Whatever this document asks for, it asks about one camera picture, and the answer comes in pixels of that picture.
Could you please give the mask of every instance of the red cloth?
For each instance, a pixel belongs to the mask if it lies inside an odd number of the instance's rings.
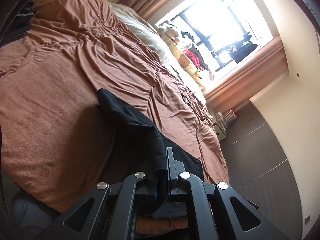
[[[186,55],[191,62],[196,66],[199,67],[200,66],[200,61],[199,61],[199,57],[194,54],[191,50],[187,49],[183,51],[184,55]]]

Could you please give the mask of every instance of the brown fleece blanket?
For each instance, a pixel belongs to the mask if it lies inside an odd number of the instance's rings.
[[[26,37],[0,49],[1,165],[12,180],[59,212],[97,183],[113,137],[96,107],[96,91],[105,88],[201,160],[205,181],[228,182],[206,107],[107,0],[37,0],[35,7]]]

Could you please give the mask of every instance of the silver screw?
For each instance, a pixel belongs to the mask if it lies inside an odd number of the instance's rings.
[[[105,189],[107,187],[107,184],[105,182],[99,182],[97,184],[98,189]]]
[[[188,179],[188,178],[190,178],[190,173],[189,172],[182,172],[182,173],[180,173],[180,177],[181,178],[183,178],[183,179]]]
[[[136,176],[136,178],[138,178],[138,179],[142,179],[142,178],[144,178],[145,173],[142,172],[142,171],[138,171],[138,172],[135,174],[135,176]]]
[[[221,189],[227,189],[228,188],[228,184],[225,182],[219,182],[218,183],[218,187]]]

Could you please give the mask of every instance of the black window frame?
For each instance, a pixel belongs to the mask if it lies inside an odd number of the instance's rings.
[[[175,17],[173,17],[171,19],[171,21],[173,21],[175,18],[177,17],[181,17],[181,19],[183,19],[190,27],[191,29],[195,32],[195,34],[199,37],[200,41],[197,42],[196,44],[199,46],[201,44],[204,44],[207,49],[210,51],[210,53],[212,54],[212,56],[217,60],[217,62],[219,63],[220,67],[218,69],[215,70],[215,72],[218,72],[219,70],[221,70],[222,68],[224,68],[226,65],[228,65],[229,63],[231,63],[233,60],[229,60],[226,63],[223,63],[220,58],[218,57],[222,52],[226,51],[230,46],[227,45],[223,48],[219,48],[219,49],[215,49],[211,43],[209,42],[209,39],[215,34],[215,33],[211,33],[208,36],[204,36],[198,29],[196,29],[189,21],[188,18],[186,17],[186,15],[184,14],[185,11],[187,11],[189,8],[191,8],[192,6],[194,6],[197,2],[193,3],[192,5],[190,5],[189,7],[187,7],[186,9],[184,9],[182,12],[180,12],[179,14],[177,14]],[[240,23],[239,19],[237,18],[237,16],[234,14],[234,12],[232,11],[232,9],[230,8],[230,6],[227,7],[227,10],[231,13],[231,15],[233,16],[234,20],[238,23],[239,27],[242,30],[242,33],[245,34],[246,31],[243,28],[242,24]]]

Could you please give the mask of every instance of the triangular cutout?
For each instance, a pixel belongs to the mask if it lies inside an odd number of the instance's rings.
[[[252,212],[247,209],[237,198],[231,197],[230,202],[236,212],[243,231],[249,231],[252,228],[261,225],[261,221]]]
[[[89,212],[94,203],[94,198],[89,198],[81,207],[79,207],[70,217],[64,221],[64,225],[77,231],[81,232],[84,223],[89,215]]]

